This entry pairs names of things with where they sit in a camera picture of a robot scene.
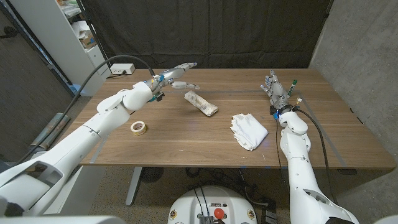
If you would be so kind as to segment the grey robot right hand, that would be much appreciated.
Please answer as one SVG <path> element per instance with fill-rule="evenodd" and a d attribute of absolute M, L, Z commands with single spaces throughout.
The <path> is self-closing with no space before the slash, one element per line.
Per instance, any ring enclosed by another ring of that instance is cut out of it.
<path fill-rule="evenodd" d="M 270 115 L 279 117 L 292 110 L 293 106 L 289 104 L 287 92 L 279 82 L 275 71 L 270 70 L 270 75 L 265 77 L 264 84 L 261 85 L 261 88 L 270 98 Z"/>

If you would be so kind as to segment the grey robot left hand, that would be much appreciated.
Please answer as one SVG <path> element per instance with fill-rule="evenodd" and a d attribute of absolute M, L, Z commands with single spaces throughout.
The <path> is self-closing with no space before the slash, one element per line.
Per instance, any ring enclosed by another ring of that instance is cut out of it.
<path fill-rule="evenodd" d="M 164 70 L 158 75 L 155 75 L 150 81 L 147 81 L 146 84 L 149 86 L 153 94 L 159 93 L 161 89 L 167 85 L 170 85 L 176 90 L 188 88 L 199 90 L 200 87 L 198 85 L 177 81 L 177 79 L 181 78 L 187 70 L 195 66 L 197 66 L 196 62 L 188 62 L 177 65 L 174 68 Z"/>

